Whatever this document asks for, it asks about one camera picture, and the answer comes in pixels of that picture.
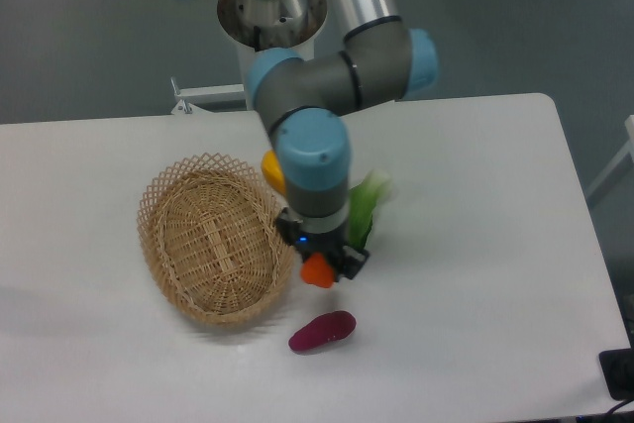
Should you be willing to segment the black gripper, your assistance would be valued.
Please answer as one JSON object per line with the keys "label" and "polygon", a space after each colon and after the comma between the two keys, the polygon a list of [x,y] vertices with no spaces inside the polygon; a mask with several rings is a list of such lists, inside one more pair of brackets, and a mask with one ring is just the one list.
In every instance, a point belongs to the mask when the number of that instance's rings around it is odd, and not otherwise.
{"label": "black gripper", "polygon": [[321,254],[335,271],[336,282],[342,278],[354,279],[370,258],[368,250],[350,246],[342,227],[325,234],[311,234],[300,230],[298,221],[279,214],[275,218],[275,228],[282,240],[299,253],[303,263],[317,253]]}

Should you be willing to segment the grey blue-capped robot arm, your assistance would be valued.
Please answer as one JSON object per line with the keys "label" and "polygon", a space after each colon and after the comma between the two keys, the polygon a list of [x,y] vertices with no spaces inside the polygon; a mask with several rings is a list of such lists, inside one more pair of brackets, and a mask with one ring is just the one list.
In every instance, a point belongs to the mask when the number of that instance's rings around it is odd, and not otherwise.
{"label": "grey blue-capped robot arm", "polygon": [[343,117],[418,98],[438,75],[432,40],[404,25],[394,0],[219,0],[217,16],[255,54],[243,84],[284,177],[279,234],[305,262],[355,277],[369,254],[351,230]]}

